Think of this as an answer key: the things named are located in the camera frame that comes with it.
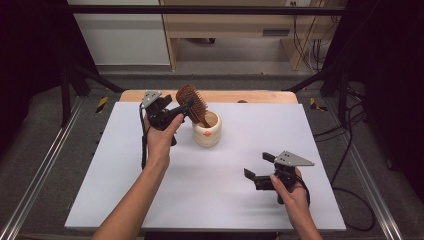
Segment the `beige container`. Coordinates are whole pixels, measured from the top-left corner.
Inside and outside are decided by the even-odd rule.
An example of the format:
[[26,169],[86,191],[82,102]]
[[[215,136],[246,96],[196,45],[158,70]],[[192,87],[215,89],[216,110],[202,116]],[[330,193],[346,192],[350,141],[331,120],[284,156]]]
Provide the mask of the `beige container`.
[[206,128],[202,123],[193,123],[193,139],[202,147],[213,147],[221,139],[221,117],[211,111],[206,111],[206,122],[211,126]]

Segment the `brown hairbrush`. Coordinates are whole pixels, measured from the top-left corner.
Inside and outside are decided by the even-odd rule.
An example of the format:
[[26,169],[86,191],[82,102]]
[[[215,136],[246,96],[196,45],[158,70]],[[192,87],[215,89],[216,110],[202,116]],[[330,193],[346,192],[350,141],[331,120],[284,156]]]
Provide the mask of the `brown hairbrush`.
[[193,98],[194,100],[194,105],[190,107],[190,114],[188,115],[188,117],[193,123],[202,123],[205,128],[210,128],[211,126],[208,122],[206,122],[205,119],[206,108],[208,106],[206,105],[206,102],[203,100],[203,98],[200,96],[197,89],[191,84],[185,84],[177,91],[176,99],[180,105],[186,104],[191,98]]

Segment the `power outlet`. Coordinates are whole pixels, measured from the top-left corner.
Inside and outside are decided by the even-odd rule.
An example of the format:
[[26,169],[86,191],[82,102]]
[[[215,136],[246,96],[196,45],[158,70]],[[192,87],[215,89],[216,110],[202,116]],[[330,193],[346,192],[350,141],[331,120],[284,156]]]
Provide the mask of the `power outlet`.
[[308,7],[311,0],[287,0],[286,7]]

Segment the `gray floor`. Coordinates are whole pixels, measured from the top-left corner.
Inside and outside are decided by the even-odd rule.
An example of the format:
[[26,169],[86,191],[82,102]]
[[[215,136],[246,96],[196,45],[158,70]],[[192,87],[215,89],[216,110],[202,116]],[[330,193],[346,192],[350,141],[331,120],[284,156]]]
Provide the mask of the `gray floor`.
[[[176,71],[153,67],[100,67],[104,76],[124,88],[138,89],[177,89],[184,83],[193,83],[199,89],[266,89],[281,90],[307,78],[312,72],[302,69],[292,72],[278,41],[254,41],[217,39],[211,45],[206,40],[188,39],[181,43],[181,52]],[[63,227],[70,204],[75,199],[87,171],[96,141],[106,126],[113,102],[119,94],[105,90],[102,86],[89,81],[93,90],[89,97],[73,98],[82,100],[81,112],[66,137],[66,141],[52,166],[48,177],[20,226],[23,234],[44,234],[38,239],[59,239],[61,236],[89,236],[90,232],[77,232]],[[358,91],[360,84],[352,83]],[[320,83],[298,92],[297,97],[304,105],[313,133],[328,130],[338,123],[331,111],[310,108],[310,98],[316,99],[318,106],[331,108],[336,99],[321,98],[317,89]],[[101,97],[109,100],[102,113],[95,113]],[[5,226],[18,206],[38,167],[42,164],[49,147],[59,131],[61,121],[60,89],[53,88],[34,97],[28,117],[9,147],[1,156],[0,162],[0,227]],[[317,141],[321,158],[329,179],[345,150],[341,135],[327,141]],[[353,142],[361,159],[372,175],[372,179],[387,204],[396,226],[403,239],[424,239],[424,207],[409,187],[401,172],[386,167],[385,154],[381,151],[371,126],[361,121],[353,128]],[[361,176],[355,170],[355,159],[348,155],[336,179],[335,186],[346,188],[364,199]],[[364,204],[344,192],[336,191],[345,221],[357,227],[367,227],[370,214]],[[366,232],[348,228],[346,232],[323,233],[326,239],[388,239],[383,231],[384,222],[380,219]],[[219,235],[219,239],[269,239],[265,235]],[[296,239],[292,232],[283,233],[285,239]]]

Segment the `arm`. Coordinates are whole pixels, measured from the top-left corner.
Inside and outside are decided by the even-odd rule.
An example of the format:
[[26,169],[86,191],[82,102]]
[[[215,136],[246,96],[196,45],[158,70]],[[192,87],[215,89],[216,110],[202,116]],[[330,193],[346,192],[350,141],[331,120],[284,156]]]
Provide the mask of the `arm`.
[[164,131],[148,133],[148,160],[133,186],[95,232],[93,239],[135,239],[169,166],[172,136],[183,115],[174,118]]
[[[301,173],[297,168],[296,174],[301,177]],[[283,199],[290,223],[299,234],[300,239],[321,240],[322,237],[312,219],[302,185],[297,182],[293,187],[293,191],[289,192],[278,177],[272,175],[271,181],[275,190]]]

